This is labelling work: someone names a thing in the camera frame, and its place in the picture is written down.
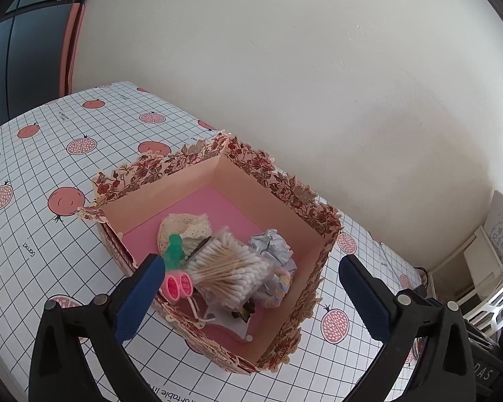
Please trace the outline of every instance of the metal bolt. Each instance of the metal bolt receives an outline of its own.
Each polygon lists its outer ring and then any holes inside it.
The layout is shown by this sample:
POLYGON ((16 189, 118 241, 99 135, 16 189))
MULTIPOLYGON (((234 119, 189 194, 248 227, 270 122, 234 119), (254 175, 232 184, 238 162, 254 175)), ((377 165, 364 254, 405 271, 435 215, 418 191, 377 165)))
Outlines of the metal bolt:
POLYGON ((54 299, 49 299, 45 302, 45 310, 52 310, 56 306, 57 302, 54 299))
POLYGON ((409 296, 406 295, 398 295, 398 303, 404 305, 404 306, 409 306, 412 303, 412 300, 410 299, 409 296))
POLYGON ((454 302, 453 300, 450 300, 447 302, 447 308, 451 311, 458 311, 458 304, 454 302))
POLYGON ((95 298, 93 298, 93 303, 96 306, 101 306, 103 304, 106 304, 107 300, 108 300, 108 295, 101 293, 100 295, 97 295, 95 298))

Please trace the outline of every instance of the black cable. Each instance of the black cable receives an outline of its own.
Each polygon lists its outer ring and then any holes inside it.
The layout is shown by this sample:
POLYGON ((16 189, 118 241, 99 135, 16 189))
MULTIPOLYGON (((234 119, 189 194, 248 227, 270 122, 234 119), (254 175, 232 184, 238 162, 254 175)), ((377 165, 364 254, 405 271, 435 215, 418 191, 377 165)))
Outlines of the black cable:
POLYGON ((425 272, 425 275, 427 276, 427 284, 425 284, 425 290, 427 289, 427 287, 429 286, 429 272, 427 271, 427 269, 425 269, 424 267, 414 267, 414 269, 419 269, 420 271, 423 271, 425 272))

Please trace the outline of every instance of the green object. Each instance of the green object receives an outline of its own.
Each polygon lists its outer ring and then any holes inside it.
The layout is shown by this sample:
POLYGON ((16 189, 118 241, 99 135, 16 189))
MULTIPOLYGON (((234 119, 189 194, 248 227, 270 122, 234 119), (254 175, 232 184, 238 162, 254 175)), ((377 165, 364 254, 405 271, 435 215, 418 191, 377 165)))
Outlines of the green object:
POLYGON ((167 271, 176 271, 181 268, 181 262, 186 259, 183 251, 183 239, 179 234, 169 235, 168 249, 162 254, 167 271))

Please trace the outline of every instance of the clear plastic bag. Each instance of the clear plastic bag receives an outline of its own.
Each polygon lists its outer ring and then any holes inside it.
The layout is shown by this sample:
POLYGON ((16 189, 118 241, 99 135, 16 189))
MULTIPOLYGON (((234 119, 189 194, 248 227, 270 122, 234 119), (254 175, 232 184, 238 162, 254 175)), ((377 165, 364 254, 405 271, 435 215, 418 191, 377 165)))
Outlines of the clear plastic bag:
POLYGON ((207 305, 240 311, 276 267, 224 229, 190 257, 183 269, 207 305))

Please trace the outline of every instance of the blue gripper pad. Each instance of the blue gripper pad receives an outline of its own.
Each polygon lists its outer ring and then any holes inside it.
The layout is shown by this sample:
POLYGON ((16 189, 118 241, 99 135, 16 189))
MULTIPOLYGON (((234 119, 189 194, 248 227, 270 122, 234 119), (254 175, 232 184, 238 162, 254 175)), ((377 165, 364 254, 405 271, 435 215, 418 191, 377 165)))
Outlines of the blue gripper pad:
POLYGON ((360 270, 349 256, 343 257, 339 262, 339 281, 346 294, 349 295, 371 337, 386 343, 390 336, 390 313, 360 270))
POLYGON ((114 337, 119 343, 130 340, 136 335, 166 276, 166 266, 160 255, 157 255, 145 269, 144 263, 140 265, 137 273, 132 275, 131 278, 139 275, 139 279, 115 314, 114 337))

